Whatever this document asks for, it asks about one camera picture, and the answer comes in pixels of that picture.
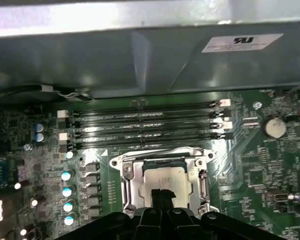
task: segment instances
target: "cable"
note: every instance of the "cable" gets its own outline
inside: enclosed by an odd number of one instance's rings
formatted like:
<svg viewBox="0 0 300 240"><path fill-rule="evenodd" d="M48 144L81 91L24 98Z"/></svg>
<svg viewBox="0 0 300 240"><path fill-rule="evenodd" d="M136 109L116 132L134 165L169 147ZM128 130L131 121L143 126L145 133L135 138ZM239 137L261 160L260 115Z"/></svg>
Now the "cable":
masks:
<svg viewBox="0 0 300 240"><path fill-rule="evenodd" d="M81 95L79 92L75 92L71 88L65 87L55 87L51 85L25 85L25 86L15 86L11 88L4 89L0 92L0 99L16 95L22 93L29 93L29 92L45 92L45 93L57 93L59 96L65 99L72 99L77 97L81 101L87 102L92 100L89 97Z"/></svg>
<svg viewBox="0 0 300 240"><path fill-rule="evenodd" d="M295 92L298 91L298 90L300 90L300 85L291 88L290 91L288 91L288 92L286 93L286 95L287 95L287 96L291 96L293 93L295 93Z"/></svg>
<svg viewBox="0 0 300 240"><path fill-rule="evenodd" d="M284 100L292 107L292 109L294 109L295 111L298 111L296 106L294 105L291 96L292 94L294 94L296 91L300 90L300 85L295 86L293 88L291 88L285 95Z"/></svg>

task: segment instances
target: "white label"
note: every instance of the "white label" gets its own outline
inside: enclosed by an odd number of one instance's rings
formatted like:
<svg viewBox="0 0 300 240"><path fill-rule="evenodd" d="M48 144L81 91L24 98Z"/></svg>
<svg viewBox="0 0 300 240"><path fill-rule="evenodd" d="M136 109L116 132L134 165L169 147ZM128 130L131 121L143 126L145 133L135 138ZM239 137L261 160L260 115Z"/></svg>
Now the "white label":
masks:
<svg viewBox="0 0 300 240"><path fill-rule="evenodd" d="M203 53L262 50L283 36L280 34L214 36L202 50Z"/></svg>

